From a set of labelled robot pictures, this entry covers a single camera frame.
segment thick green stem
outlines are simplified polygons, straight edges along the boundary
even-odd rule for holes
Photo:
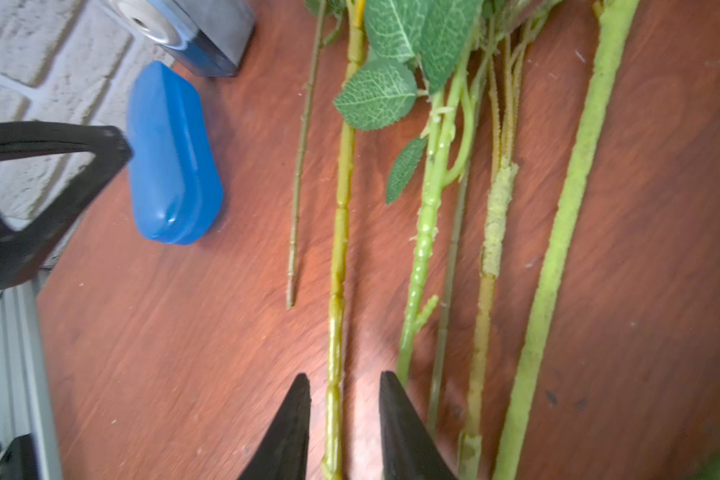
[[[365,2],[357,0],[351,11],[345,82],[360,69],[365,56],[362,14]],[[344,278],[349,236],[349,193],[352,184],[352,158],[355,155],[355,129],[344,122],[338,152],[336,218],[331,256],[331,296],[328,300],[328,377],[326,387],[326,453],[322,473],[326,480],[342,477],[342,323],[344,321]]]
[[[483,101],[483,93],[485,92],[486,77],[488,75],[488,64],[492,54],[483,52],[483,58],[480,62],[480,68],[475,74],[474,80],[469,90],[469,96],[474,103],[472,116],[474,121],[471,122],[472,139],[474,133],[478,129],[477,119],[480,118],[480,106]],[[464,138],[462,136],[459,155],[463,151]],[[440,404],[440,389],[443,379],[443,367],[445,364],[445,347],[448,343],[448,322],[451,315],[451,297],[453,295],[454,275],[456,273],[456,259],[458,256],[458,244],[461,238],[461,224],[464,221],[464,203],[467,197],[467,185],[469,178],[470,163],[472,159],[472,144],[470,143],[467,153],[467,160],[461,173],[461,181],[459,182],[458,196],[456,198],[456,206],[454,207],[454,223],[451,230],[451,243],[448,245],[448,260],[445,266],[445,282],[443,285],[443,302],[440,310],[440,320],[438,322],[438,340],[434,350],[434,365],[432,367],[432,382],[429,389],[429,408],[427,410],[427,430],[434,437],[434,430],[438,421],[438,407]]]
[[[480,419],[488,363],[490,314],[501,263],[501,246],[507,228],[507,210],[512,200],[512,189],[517,172],[517,164],[508,162],[506,165],[502,165],[490,186],[488,196],[488,218],[485,221],[483,261],[480,266],[478,314],[474,320],[472,361],[467,393],[467,417],[460,441],[458,472],[461,480],[475,480],[478,477],[483,441],[480,435]]]
[[[317,26],[315,26],[315,41],[312,44],[312,64],[309,67],[309,79],[305,85],[307,94],[304,98],[304,114],[302,115],[302,130],[298,134],[298,148],[296,149],[296,170],[293,173],[293,200],[291,202],[291,242],[288,252],[288,289],[286,291],[286,308],[290,309],[294,302],[296,290],[296,254],[298,242],[298,203],[302,191],[302,170],[304,168],[304,155],[307,152],[307,137],[309,134],[309,120],[312,117],[312,97],[315,95],[315,78],[320,62],[322,48],[322,24],[326,19],[326,5],[328,0],[320,0],[317,12]]]
[[[488,66],[488,99],[490,100],[490,131],[492,133],[490,156],[490,180],[499,173],[501,161],[501,119],[499,116],[499,94],[496,81],[496,63],[490,59]]]
[[[408,302],[405,306],[405,320],[400,336],[400,353],[398,354],[397,375],[403,386],[408,381],[408,370],[413,357],[413,338],[421,329],[416,321],[419,318],[419,307],[422,304],[424,283],[429,270],[429,257],[432,256],[432,243],[438,222],[438,209],[441,196],[446,183],[445,173],[448,169],[448,153],[451,150],[456,126],[456,107],[461,101],[461,89],[467,82],[467,66],[471,53],[471,42],[468,42],[461,54],[456,72],[451,79],[451,89],[448,92],[446,106],[450,109],[443,114],[437,143],[434,145],[434,156],[427,156],[424,166],[424,187],[422,188],[422,208],[418,212],[418,234],[414,248],[413,270],[411,283],[408,288]]]
[[[525,343],[520,352],[518,372],[499,441],[494,480],[513,480],[518,470],[528,428],[530,405],[536,390],[568,249],[584,198],[586,178],[592,168],[606,108],[614,89],[616,72],[624,53],[624,43],[639,1],[608,0],[600,15],[600,43],[595,54],[594,72],[586,93],[584,111],[576,132],[576,144],[571,152],[563,191],[557,203],[557,214],[552,225],[547,253],[544,255],[538,288],[530,308]]]
[[[512,149],[514,148],[514,89],[512,88],[512,35],[507,33],[504,36],[504,121],[502,122],[503,128],[501,133],[503,137],[501,139],[501,164],[499,168],[503,166],[503,162],[508,161],[512,155]]]

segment table surface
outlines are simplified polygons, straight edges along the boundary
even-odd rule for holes
[[[293,160],[315,23],[298,0],[251,4],[258,26],[238,78],[177,69],[200,92],[226,192],[210,232],[192,246],[145,240],[123,172],[90,208],[40,294],[66,478],[236,478],[298,372],[312,384],[308,476],[319,478],[341,122],[331,101],[346,36],[320,64],[298,302],[286,311]],[[562,4],[528,52],[520,172],[490,333],[489,460],[591,71],[597,27],[587,4]],[[683,478],[720,447],[720,2],[713,4],[640,5],[566,264],[519,478]],[[390,206],[384,182],[425,114],[422,102],[400,125],[358,135],[346,282],[350,478],[381,471],[378,378],[394,367],[422,172]],[[438,420],[451,465],[488,185],[483,120]],[[442,288],[455,191],[444,193],[428,293]],[[437,318],[415,344],[408,390],[420,412]]]

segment blue plastic case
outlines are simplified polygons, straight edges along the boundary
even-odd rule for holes
[[[197,90],[164,64],[147,65],[130,93],[127,130],[139,232],[164,244],[191,244],[211,226],[223,196]]]

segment white brick wall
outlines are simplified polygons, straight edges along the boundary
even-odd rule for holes
[[[128,93],[138,73],[154,60],[170,65],[173,58],[124,25],[97,0],[0,0],[0,121],[125,129]],[[0,213],[14,225],[31,221],[91,158],[0,163]]]

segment green leaf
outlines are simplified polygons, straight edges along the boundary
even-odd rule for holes
[[[376,55],[376,51],[373,49],[373,45],[369,45],[368,52],[365,54],[365,64],[369,64],[374,60],[378,60],[378,55]]]
[[[328,3],[326,5],[326,15],[338,15],[343,12],[347,6],[344,0],[326,0],[326,2]],[[320,0],[304,0],[304,5],[307,6],[307,10],[309,10],[311,14],[317,15],[320,9]]]
[[[422,30],[422,64],[431,93],[451,77],[481,5],[482,0],[434,0]]]
[[[395,159],[392,170],[389,172],[389,178],[387,178],[387,205],[400,197],[405,186],[411,181],[426,146],[426,138],[416,137],[408,145],[405,145]]]
[[[354,128],[376,130],[411,111],[416,91],[416,79],[405,65],[379,58],[360,68],[333,104]]]
[[[365,31],[379,57],[405,62],[419,53],[432,0],[367,0]]]

